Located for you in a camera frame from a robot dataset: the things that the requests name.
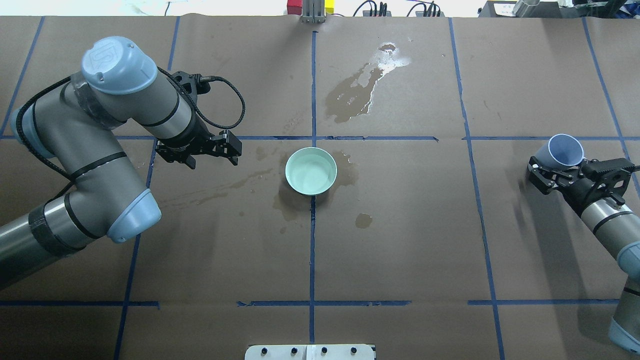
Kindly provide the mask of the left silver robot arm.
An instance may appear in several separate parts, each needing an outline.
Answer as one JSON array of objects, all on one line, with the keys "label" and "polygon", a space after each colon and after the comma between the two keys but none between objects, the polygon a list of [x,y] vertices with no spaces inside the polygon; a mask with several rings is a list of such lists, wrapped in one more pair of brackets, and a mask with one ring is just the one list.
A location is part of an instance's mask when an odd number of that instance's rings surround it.
[{"label": "left silver robot arm", "polygon": [[16,110],[18,141],[68,180],[52,199],[1,228],[2,289],[82,251],[102,237],[123,243],[153,227],[162,211],[114,135],[133,120],[156,140],[165,162],[195,168],[195,157],[236,166],[243,145],[231,125],[199,110],[197,98],[220,76],[170,74],[123,36],[99,39],[80,71],[43,89]]}]

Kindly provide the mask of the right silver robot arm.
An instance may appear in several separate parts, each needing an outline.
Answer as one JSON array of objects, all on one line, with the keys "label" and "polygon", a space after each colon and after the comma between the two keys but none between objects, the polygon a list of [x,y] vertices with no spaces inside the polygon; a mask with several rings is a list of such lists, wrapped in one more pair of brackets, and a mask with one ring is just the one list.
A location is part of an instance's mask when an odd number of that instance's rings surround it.
[{"label": "right silver robot arm", "polygon": [[640,219],[627,205],[624,194],[639,166],[626,158],[583,159],[566,170],[558,170],[532,156],[527,170],[529,181],[542,194],[562,194],[565,203],[626,273],[608,337],[619,348],[638,355]]}]

